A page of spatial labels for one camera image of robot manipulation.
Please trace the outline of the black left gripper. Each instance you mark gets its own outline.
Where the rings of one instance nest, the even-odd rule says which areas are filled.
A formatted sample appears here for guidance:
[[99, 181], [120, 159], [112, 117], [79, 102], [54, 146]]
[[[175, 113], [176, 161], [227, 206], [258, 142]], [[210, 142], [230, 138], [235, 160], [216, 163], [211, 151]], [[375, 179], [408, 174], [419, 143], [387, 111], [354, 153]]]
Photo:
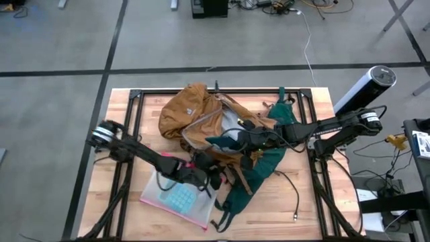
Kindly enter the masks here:
[[205, 190], [210, 186], [219, 190], [222, 184], [222, 169], [219, 161], [206, 152], [195, 152], [190, 162], [187, 162], [181, 170], [183, 183], [196, 186], [199, 190]]

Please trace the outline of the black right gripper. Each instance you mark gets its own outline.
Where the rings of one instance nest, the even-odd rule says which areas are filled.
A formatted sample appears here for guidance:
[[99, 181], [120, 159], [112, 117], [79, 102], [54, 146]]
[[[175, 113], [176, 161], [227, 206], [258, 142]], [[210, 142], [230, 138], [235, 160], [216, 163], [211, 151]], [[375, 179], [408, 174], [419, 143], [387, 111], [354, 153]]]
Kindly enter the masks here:
[[250, 120], [238, 119], [241, 127], [238, 132], [238, 152], [274, 149], [281, 147], [281, 139], [278, 133], [265, 126], [256, 126]]

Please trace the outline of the teal calculator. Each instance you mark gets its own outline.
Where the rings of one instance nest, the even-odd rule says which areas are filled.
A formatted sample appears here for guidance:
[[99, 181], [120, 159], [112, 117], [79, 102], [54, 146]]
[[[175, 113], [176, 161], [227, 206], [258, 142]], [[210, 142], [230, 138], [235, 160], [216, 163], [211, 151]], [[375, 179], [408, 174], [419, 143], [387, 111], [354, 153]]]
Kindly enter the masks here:
[[195, 192], [183, 184], [175, 184], [159, 195], [162, 204], [180, 214], [187, 214], [196, 202], [196, 198]]

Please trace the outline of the white mesh pouch pink trim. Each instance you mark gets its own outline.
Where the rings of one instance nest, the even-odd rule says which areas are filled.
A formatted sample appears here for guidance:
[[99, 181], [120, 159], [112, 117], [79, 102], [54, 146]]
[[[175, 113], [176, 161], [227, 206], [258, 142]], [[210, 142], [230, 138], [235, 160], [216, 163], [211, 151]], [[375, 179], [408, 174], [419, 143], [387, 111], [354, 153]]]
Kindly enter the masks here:
[[140, 201], [207, 229], [218, 190], [209, 185], [207, 190], [199, 191], [194, 185], [163, 177], [155, 168], [151, 171]]

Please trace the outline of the tan and green backpack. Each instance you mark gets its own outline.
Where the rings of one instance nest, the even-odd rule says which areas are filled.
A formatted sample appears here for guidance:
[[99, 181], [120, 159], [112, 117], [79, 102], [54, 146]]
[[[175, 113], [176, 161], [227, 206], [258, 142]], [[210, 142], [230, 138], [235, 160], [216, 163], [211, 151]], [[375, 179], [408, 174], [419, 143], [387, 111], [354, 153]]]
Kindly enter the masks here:
[[159, 132], [166, 139], [179, 139], [187, 152], [204, 151], [219, 161], [231, 189], [223, 203], [215, 202], [223, 212], [212, 225], [223, 233], [233, 218], [249, 204], [266, 178], [275, 173], [287, 147], [238, 152], [238, 119], [256, 126], [273, 128], [277, 124], [295, 124], [292, 105], [279, 89], [278, 101], [267, 114], [254, 113], [225, 93], [210, 93], [203, 83], [189, 84], [161, 110]]

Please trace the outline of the white paper sheet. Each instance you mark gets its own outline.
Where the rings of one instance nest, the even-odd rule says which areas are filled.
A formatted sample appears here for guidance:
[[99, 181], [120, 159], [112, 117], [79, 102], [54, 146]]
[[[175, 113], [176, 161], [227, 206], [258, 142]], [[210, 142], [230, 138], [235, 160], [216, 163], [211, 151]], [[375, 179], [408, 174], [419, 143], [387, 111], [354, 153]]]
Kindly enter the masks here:
[[[362, 189], [356, 189], [356, 191], [358, 193], [360, 202], [377, 198], [377, 196], [372, 191]], [[384, 232], [382, 214], [380, 212], [364, 213], [363, 227], [366, 231]]]

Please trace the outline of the grey floor box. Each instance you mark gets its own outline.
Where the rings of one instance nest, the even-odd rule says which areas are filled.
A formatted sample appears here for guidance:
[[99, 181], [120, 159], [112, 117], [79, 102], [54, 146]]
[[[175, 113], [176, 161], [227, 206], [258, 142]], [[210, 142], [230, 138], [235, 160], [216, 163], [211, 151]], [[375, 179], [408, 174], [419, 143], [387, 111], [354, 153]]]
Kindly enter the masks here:
[[405, 193], [399, 179], [384, 179], [374, 176], [353, 176], [356, 189], [372, 191], [377, 198], [391, 198]]

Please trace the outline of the black computer case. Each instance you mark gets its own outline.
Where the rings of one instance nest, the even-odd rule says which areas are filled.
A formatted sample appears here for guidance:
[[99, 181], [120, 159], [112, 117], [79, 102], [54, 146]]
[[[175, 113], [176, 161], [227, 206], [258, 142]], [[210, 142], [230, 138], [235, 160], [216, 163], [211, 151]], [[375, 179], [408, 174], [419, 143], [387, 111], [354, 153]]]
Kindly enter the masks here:
[[228, 17], [228, 0], [190, 0], [194, 19]]

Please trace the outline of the yellow clamp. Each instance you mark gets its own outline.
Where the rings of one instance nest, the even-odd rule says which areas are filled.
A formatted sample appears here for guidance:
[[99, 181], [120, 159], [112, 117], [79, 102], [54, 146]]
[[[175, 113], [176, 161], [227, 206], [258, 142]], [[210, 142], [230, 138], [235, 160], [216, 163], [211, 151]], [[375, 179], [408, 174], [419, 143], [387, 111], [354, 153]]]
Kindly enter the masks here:
[[385, 141], [393, 145], [399, 151], [403, 151], [407, 148], [405, 143], [407, 137], [404, 134], [390, 134], [386, 137]]

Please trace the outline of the white and blue box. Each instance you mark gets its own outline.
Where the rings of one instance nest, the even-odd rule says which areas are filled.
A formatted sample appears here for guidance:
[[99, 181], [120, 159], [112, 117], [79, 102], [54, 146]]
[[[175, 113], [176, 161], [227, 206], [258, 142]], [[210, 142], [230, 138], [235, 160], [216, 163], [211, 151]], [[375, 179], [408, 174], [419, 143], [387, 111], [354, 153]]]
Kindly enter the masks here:
[[417, 157], [430, 160], [430, 134], [414, 130], [412, 135]]

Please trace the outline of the black side cart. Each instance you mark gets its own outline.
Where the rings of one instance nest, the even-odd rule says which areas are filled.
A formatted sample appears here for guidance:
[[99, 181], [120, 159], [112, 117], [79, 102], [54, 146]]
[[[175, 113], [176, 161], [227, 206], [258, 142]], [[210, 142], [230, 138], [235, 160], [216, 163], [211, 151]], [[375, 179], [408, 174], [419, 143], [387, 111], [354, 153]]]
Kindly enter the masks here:
[[403, 210], [409, 214], [415, 213], [417, 220], [420, 222], [425, 242], [430, 242], [430, 159], [419, 156], [419, 141], [414, 138], [417, 132], [424, 132], [430, 136], [430, 118], [405, 120], [403, 128], [411, 146], [423, 189], [391, 198], [366, 200], [360, 202], [360, 205], [363, 214], [397, 210]]

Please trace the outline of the grey folding table leg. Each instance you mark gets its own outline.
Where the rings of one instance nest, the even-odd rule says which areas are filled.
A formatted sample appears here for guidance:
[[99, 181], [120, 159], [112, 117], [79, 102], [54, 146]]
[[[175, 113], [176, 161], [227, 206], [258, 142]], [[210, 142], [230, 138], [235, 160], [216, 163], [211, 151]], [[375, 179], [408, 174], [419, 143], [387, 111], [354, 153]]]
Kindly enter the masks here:
[[388, 20], [387, 24], [382, 28], [381, 32], [377, 35], [376, 41], [379, 42], [380, 39], [382, 39], [385, 34], [388, 32], [388, 30], [396, 23], [399, 22], [401, 27], [403, 28], [406, 37], [408, 38], [409, 42], [413, 43], [415, 40], [411, 30], [409, 29], [406, 20], [403, 18], [403, 14], [405, 11], [412, 5], [412, 3], [415, 0], [404, 0], [404, 3], [399, 7], [396, 4], [396, 0], [388, 0], [388, 3], [390, 4], [394, 15]]
[[430, 81], [422, 84], [420, 87], [418, 87], [416, 90], [414, 90], [412, 92], [412, 95], [413, 96], [418, 96], [418, 95], [422, 94], [424, 91], [426, 91], [428, 89], [430, 89]]

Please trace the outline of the black metal table frame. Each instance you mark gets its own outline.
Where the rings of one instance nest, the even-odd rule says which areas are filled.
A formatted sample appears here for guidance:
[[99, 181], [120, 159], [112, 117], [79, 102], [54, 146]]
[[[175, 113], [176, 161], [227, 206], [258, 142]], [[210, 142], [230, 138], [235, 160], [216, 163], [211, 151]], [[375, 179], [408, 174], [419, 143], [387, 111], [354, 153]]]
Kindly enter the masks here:
[[[138, 104], [142, 103], [138, 134], [142, 143], [162, 155], [173, 155], [189, 159], [177, 140], [167, 140], [158, 129], [162, 107], [182, 88], [177, 89], [112, 89], [105, 119], [118, 122], [130, 120], [130, 132], [134, 131]], [[263, 113], [267, 108], [263, 102], [272, 104], [278, 99], [278, 87], [270, 88], [233, 88], [221, 89], [238, 103], [254, 113]], [[329, 91], [325, 87], [287, 88], [286, 96], [291, 93], [296, 99], [293, 113], [299, 122], [307, 123], [316, 118], [330, 118], [333, 107]], [[270, 175], [253, 196], [250, 204], [235, 216], [229, 228], [218, 233], [209, 224], [207, 229], [193, 224], [177, 215], [140, 201], [140, 195], [151, 177], [151, 166], [135, 158], [131, 171], [130, 191], [124, 206], [116, 206], [110, 222], [96, 237], [115, 237], [116, 241], [320, 241], [323, 232], [328, 235], [347, 237], [340, 225], [334, 225], [328, 206], [322, 198], [315, 198], [312, 186], [310, 165], [323, 172], [320, 163], [308, 160], [306, 152], [296, 153], [288, 150], [277, 170], [283, 171], [294, 183], [300, 195], [298, 220], [293, 220], [296, 207], [296, 193], [290, 182], [281, 176]], [[108, 206], [110, 197], [122, 185], [127, 173], [123, 166], [109, 159], [98, 161], [91, 172], [89, 189], [86, 196], [83, 216], [79, 225], [78, 237], [83, 237], [94, 227]], [[355, 190], [351, 180], [334, 161], [328, 161], [326, 177], [317, 174], [320, 181], [330, 179], [332, 195], [345, 219], [358, 231], [361, 220]]]

